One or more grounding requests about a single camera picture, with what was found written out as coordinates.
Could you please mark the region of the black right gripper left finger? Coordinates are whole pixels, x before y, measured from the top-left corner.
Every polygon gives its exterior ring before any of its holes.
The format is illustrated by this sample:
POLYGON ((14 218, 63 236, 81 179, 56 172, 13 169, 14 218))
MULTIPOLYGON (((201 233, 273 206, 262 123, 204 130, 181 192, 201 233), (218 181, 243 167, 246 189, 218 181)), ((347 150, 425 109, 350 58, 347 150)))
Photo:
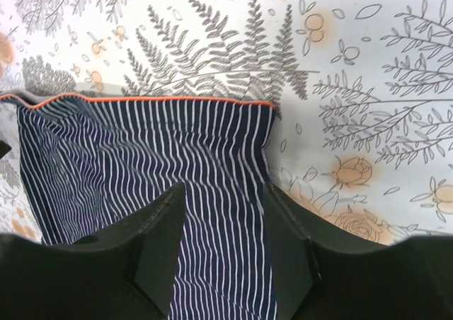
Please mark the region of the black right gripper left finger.
POLYGON ((185 222, 177 183, 72 244, 1 235, 2 319, 165 319, 185 222))

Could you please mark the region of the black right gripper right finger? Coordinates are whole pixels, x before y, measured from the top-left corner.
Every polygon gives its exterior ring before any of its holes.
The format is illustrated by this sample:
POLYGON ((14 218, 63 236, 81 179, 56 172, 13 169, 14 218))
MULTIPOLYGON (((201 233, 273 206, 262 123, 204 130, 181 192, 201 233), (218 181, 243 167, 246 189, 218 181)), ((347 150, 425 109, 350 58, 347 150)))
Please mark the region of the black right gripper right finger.
POLYGON ((384 246, 263 190, 265 235, 279 319, 451 319, 452 238, 384 246))

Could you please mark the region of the navy striped underwear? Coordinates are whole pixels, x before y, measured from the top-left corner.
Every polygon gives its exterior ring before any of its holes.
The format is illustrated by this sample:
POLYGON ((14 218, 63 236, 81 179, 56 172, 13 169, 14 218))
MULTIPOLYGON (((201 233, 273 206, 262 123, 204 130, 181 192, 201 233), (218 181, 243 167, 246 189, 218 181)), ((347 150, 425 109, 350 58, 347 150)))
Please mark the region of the navy striped underwear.
POLYGON ((182 183, 187 217, 170 317, 276 317, 262 206, 271 104, 2 100, 16 105, 21 178, 45 244, 74 243, 182 183))

